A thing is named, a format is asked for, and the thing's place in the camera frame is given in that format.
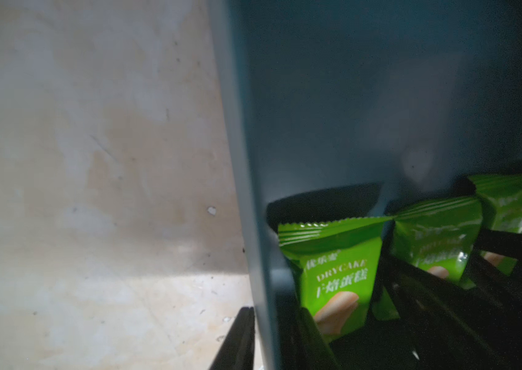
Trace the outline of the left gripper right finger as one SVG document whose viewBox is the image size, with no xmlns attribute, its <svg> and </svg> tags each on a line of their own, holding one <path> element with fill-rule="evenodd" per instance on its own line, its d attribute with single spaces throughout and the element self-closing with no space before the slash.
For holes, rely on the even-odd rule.
<svg viewBox="0 0 522 370">
<path fill-rule="evenodd" d="M 339 369 L 335 355 L 324 341 L 307 308 L 290 309 L 293 369 Z"/>
</svg>

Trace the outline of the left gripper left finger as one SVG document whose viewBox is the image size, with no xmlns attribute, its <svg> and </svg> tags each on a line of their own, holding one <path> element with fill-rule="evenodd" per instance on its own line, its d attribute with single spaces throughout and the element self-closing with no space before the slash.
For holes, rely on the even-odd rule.
<svg viewBox="0 0 522 370">
<path fill-rule="evenodd" d="M 252 370 L 255 359 L 255 339 L 255 310 L 253 307 L 242 307 L 209 369 Z"/>
</svg>

